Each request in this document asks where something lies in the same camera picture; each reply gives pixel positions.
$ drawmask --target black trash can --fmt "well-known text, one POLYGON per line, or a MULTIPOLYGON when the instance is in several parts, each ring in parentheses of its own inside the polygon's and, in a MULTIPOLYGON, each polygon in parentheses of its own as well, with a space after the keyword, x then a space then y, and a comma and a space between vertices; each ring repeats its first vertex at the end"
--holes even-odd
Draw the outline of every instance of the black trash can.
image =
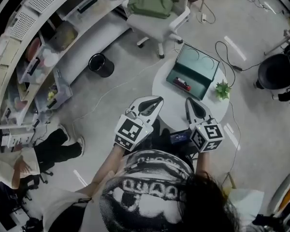
POLYGON ((114 72, 114 63, 103 54, 97 53, 90 58, 88 68, 100 77, 108 77, 114 72))

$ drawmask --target dark hair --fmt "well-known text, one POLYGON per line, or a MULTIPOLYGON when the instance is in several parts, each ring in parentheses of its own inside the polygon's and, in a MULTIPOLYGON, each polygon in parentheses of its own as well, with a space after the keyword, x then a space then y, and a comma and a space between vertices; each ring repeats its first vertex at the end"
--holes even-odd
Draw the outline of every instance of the dark hair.
POLYGON ((240 231, 235 207, 209 174, 193 174, 182 188, 179 208, 183 231, 240 231))

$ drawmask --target concrete floor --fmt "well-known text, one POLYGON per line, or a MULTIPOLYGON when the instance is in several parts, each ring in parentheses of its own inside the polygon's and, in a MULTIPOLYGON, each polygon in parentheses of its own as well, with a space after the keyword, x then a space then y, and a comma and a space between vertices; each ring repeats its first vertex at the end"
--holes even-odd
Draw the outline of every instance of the concrete floor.
MULTIPOLYGON (((279 12, 283 9, 277 0, 266 1, 279 12)), ((229 60, 232 64, 248 68, 265 59, 263 52, 283 38, 283 30, 288 29, 286 16, 274 14, 257 8, 247 0, 205 0, 205 3, 216 15, 216 22, 200 24, 195 15, 201 19, 196 2, 192 7, 192 16, 178 31, 184 41, 204 51, 212 52, 217 58, 215 42, 229 37, 243 52, 246 60, 229 45, 229 60)), ((203 12, 207 20, 213 16, 206 7, 203 12)), ((97 104, 100 97, 124 82, 129 81, 142 69, 159 61, 156 46, 147 41, 142 49, 136 47, 139 37, 131 30, 118 38, 105 55, 115 63, 115 72, 102 79, 89 70, 83 71, 72 85, 73 97, 55 114, 55 123, 65 124, 73 135, 72 121, 87 114, 97 104)), ((152 68, 142 72, 132 81, 110 91, 99 103, 96 110, 86 117, 75 121, 76 134, 84 136, 86 151, 83 157, 57 164, 53 168, 54 176, 48 178, 49 184, 41 185, 31 192, 34 201, 43 207, 47 197, 45 190, 56 186, 67 190, 83 187, 76 175, 77 170, 89 183, 109 154, 113 145, 114 128, 119 116, 136 98, 151 95, 152 82, 159 67, 171 56, 176 56, 173 41, 165 44, 166 59, 159 61, 152 68)), ((220 55, 225 58, 225 49, 218 46, 220 55)), ((274 101, 266 90, 254 89, 258 67, 249 71, 236 73, 236 81, 231 90, 231 102, 234 106, 234 117, 240 127, 239 132, 232 115, 232 108, 221 121, 222 126, 229 123, 237 140, 240 138, 241 149, 238 151, 232 169, 232 176, 238 188, 257 189, 265 192, 261 211, 265 212, 267 204, 280 183, 290 172, 290 104, 274 101)), ((233 75, 226 66, 229 83, 233 75)), ((48 133, 55 129, 48 126, 48 133)), ((236 147, 228 136, 220 149, 211 153, 211 174, 218 180, 224 179, 232 165, 236 147)))

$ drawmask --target small potted plant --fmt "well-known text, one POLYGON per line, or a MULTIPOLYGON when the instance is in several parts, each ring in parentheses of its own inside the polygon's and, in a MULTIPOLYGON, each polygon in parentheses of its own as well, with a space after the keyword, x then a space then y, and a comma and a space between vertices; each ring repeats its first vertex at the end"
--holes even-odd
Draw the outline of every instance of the small potted plant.
POLYGON ((229 93, 231 88, 228 86, 227 83, 225 83, 223 80, 221 83, 216 84, 216 96, 220 99, 228 99, 229 98, 229 93))

